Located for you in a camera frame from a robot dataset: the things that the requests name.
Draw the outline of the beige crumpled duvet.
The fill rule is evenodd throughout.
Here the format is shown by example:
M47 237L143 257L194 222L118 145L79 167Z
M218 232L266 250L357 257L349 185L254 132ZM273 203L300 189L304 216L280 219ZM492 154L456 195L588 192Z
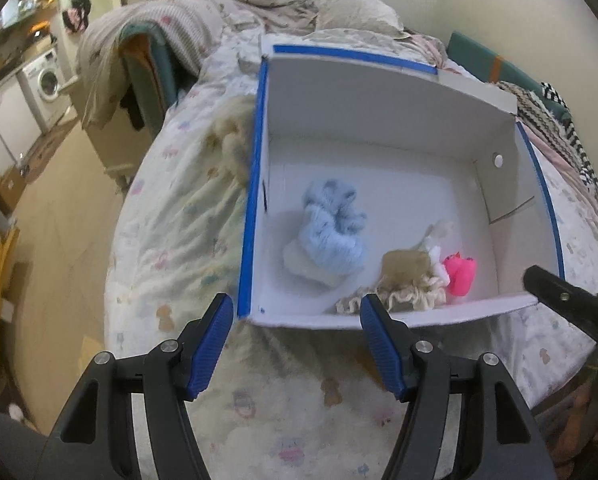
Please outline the beige crumpled duvet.
M108 124L128 90L130 77L119 53L125 26L157 26L177 61L197 76L226 28L306 35L315 29L317 12L313 0L142 0L120 6L90 23L78 44L75 68L85 92L82 125Z

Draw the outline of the white sock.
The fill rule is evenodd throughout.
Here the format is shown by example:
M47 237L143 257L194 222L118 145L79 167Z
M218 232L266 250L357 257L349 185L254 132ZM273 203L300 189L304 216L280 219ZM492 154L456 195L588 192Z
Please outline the white sock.
M441 240L453 229L452 223L447 220L439 220L429 226L424 238L418 245L421 252L426 252L429 258L429 272L434 278L439 278L442 286L450 284L450 278L441 257Z

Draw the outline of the pink rubber duck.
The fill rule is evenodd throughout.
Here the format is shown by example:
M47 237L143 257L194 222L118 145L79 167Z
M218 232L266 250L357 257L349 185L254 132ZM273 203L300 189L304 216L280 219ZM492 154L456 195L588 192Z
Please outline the pink rubber duck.
M474 258L463 258L459 252L442 261L448 273L448 293L454 297L465 297L473 286L477 274L477 261Z

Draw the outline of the striped knit blanket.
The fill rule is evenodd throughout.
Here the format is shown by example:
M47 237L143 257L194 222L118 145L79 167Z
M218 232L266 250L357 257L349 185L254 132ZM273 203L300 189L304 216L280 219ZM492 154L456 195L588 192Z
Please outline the striped knit blanket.
M562 96L547 82L541 82L537 91L503 80L497 86L516 96L517 116L527 127L531 142L598 214L598 176Z

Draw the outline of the white cabinet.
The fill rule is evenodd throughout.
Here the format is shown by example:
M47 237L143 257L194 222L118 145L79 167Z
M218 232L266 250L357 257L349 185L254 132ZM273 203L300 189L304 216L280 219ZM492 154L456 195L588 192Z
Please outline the white cabinet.
M42 131L16 76L0 83L0 176L18 165Z

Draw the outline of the teal headboard cushion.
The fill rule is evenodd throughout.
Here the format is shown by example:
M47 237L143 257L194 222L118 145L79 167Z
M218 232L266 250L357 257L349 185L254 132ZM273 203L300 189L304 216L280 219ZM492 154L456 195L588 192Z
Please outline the teal headboard cushion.
M447 46L448 57L483 82L505 81L534 92L544 106L558 120L572 118L568 107L558 92L550 85L532 79L520 68L496 52L467 37L462 32L452 32Z

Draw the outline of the cream lace pillow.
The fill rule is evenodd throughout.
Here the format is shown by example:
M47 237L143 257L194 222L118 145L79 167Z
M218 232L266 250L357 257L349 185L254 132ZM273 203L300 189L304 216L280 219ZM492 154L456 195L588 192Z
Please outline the cream lace pillow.
M406 37L399 14L381 0L320 0L317 7L317 30L351 28L391 38Z

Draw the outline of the white washing machine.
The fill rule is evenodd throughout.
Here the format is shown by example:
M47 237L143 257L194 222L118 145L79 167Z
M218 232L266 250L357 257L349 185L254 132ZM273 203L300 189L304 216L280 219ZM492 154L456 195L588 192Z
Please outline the white washing machine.
M66 78L57 49L52 47L32 58L21 67L17 78L42 133L49 133L71 106L69 96L59 92Z

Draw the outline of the beige fluffy plush toy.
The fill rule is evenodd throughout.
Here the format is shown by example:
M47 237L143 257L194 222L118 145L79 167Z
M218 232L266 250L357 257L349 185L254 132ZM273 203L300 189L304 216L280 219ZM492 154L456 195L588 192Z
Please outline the beige fluffy plush toy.
M233 96L215 111L206 142L221 152L221 167L247 188L250 179L256 97L252 94Z

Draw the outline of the cream white scrunchie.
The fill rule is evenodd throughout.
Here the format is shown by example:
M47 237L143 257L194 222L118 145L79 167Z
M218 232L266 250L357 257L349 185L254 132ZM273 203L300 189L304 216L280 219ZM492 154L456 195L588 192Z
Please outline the cream white scrunchie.
M360 287L351 296L339 299L334 309L338 314L356 314L361 309L362 299L374 294L388 312L429 311L445 304L448 285L448 280L436 275L424 275L413 282L398 285L387 285L382 278L372 287Z

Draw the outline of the patterned white bed blanket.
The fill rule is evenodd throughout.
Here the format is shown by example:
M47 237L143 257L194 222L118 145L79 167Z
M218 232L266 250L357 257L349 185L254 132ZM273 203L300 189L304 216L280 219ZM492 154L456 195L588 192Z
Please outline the patterned white bed blanket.
M273 35L441 70L441 57L426 54L421 44L367 30ZM116 356L146 353L203 316L223 292L234 304L229 338L208 388L187 405L210 476L377 479L404 405L369 370L361 324L307 330L261 326L237 314L250 179L244 188L223 170L221 152L210 148L206 134L217 108L233 96L255 96L256 115L265 36L259 27L224 34L142 161L112 242L108 348ZM560 276L598 294L598 214L531 144L560 231ZM594 348L590 337L536 298L530 307L488 318L410 327L450 356L494 353L529 405L564 386Z

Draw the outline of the light blue fluffy sock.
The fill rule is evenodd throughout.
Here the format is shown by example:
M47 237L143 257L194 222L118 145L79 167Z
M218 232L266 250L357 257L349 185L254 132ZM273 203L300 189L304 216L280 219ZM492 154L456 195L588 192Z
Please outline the light blue fluffy sock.
M302 197L297 236L283 249L285 268L293 275L336 288L363 269L361 232L366 214L355 208L357 190L338 179L313 181Z

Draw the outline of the cardboard box on floor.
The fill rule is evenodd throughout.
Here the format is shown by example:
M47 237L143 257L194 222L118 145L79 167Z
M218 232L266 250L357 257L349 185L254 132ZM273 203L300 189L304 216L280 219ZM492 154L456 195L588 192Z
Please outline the cardboard box on floor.
M5 216L14 212L25 188L26 179L17 166L12 166L0 176L0 211Z

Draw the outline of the white box with blue edges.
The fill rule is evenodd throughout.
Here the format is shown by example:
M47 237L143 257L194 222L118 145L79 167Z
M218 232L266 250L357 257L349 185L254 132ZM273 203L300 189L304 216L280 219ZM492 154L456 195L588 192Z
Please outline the white box with blue edges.
M237 314L253 324L355 330L336 302L374 284L386 252L445 220L444 255L476 262L463 298L405 311L407 325L463 323L530 307L529 266L565 272L556 214L512 94L362 50L267 35L253 131ZM357 190L367 217L363 268L328 288L291 274L283 248L317 180Z

